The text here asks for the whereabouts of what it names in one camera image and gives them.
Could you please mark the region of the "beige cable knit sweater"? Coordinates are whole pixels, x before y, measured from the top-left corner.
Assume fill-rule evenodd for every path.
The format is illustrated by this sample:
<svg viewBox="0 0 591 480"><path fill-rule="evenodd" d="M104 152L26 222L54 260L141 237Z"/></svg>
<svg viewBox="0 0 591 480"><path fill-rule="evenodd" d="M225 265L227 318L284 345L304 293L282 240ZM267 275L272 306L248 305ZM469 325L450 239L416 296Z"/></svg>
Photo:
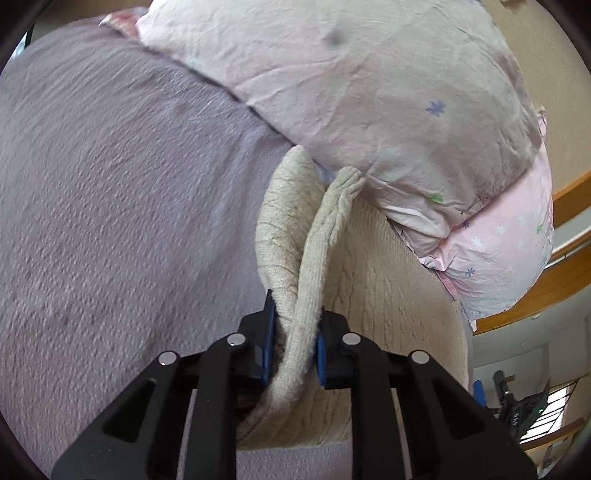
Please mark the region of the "beige cable knit sweater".
<svg viewBox="0 0 591 480"><path fill-rule="evenodd" d="M351 400L312 371L322 311L399 354L428 351L469 384L468 324L439 278L362 198L353 167L322 183L304 148L273 173L256 224L257 268L279 314L269 387L238 427L242 450L308 447L351 436Z"/></svg>

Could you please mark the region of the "wooden stair railing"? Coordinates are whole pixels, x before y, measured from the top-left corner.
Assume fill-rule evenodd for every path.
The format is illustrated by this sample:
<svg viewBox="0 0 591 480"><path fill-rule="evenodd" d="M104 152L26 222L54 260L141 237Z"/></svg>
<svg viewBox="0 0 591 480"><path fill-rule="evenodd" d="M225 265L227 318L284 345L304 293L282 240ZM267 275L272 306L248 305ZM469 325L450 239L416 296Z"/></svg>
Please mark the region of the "wooden stair railing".
<svg viewBox="0 0 591 480"><path fill-rule="evenodd" d="M554 389L542 417L522 438L522 446L545 475L567 452L590 417L590 376Z"/></svg>

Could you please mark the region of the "right pink floral pillow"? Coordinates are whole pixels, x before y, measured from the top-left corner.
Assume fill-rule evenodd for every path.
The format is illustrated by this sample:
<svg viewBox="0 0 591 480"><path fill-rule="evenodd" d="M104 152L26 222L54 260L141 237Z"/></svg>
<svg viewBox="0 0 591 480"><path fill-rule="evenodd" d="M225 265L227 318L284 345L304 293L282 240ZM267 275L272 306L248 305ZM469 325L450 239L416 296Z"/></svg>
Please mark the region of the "right pink floral pillow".
<svg viewBox="0 0 591 480"><path fill-rule="evenodd" d="M475 325L511 309L533 287L551 257L553 233L552 175L542 143L509 189L420 261Z"/></svg>

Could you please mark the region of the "pink floral pillow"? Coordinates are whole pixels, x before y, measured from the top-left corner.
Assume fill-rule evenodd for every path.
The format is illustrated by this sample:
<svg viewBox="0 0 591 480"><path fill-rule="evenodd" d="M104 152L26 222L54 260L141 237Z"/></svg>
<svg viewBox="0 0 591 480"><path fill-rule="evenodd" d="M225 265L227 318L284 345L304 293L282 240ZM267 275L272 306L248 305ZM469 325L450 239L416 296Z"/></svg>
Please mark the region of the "pink floral pillow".
<svg viewBox="0 0 591 480"><path fill-rule="evenodd" d="M509 189L420 261L475 325L511 309L533 287L551 257L553 233L552 175L542 143Z"/></svg>
<svg viewBox="0 0 591 480"><path fill-rule="evenodd" d="M228 88L423 247L541 142L520 66L478 1L155 1L141 42Z"/></svg>

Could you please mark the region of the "lavender bed sheet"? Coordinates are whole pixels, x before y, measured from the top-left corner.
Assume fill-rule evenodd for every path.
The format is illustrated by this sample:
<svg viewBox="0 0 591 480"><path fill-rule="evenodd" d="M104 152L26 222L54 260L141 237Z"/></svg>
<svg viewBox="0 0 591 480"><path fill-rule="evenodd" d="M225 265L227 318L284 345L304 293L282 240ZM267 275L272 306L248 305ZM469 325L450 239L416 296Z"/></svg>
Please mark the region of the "lavender bed sheet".
<svg viewBox="0 0 591 480"><path fill-rule="evenodd" d="M254 229L290 142L89 18L1 76L1 412L49 473L156 355L263 306Z"/></svg>

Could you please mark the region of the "left pink floral pillow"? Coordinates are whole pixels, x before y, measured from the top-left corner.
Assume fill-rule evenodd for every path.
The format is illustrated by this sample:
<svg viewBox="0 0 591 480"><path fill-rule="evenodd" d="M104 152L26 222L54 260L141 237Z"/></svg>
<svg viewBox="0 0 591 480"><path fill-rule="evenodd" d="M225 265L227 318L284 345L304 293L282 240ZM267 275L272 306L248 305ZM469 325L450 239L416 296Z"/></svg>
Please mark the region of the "left pink floral pillow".
<svg viewBox="0 0 591 480"><path fill-rule="evenodd" d="M155 1L141 42L228 88L423 247L541 142L520 66L478 1Z"/></svg>

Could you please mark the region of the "wooden headboard frame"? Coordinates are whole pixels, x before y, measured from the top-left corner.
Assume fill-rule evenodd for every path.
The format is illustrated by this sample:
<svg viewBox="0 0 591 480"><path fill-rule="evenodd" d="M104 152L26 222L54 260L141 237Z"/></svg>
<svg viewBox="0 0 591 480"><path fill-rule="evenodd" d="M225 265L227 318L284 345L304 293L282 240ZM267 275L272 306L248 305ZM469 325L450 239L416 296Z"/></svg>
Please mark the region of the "wooden headboard frame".
<svg viewBox="0 0 591 480"><path fill-rule="evenodd" d="M554 195L556 227L566 227L590 207L590 173ZM477 322L482 335L526 318L567 300L590 285L590 228L567 240L552 254L551 262L533 288L510 310Z"/></svg>

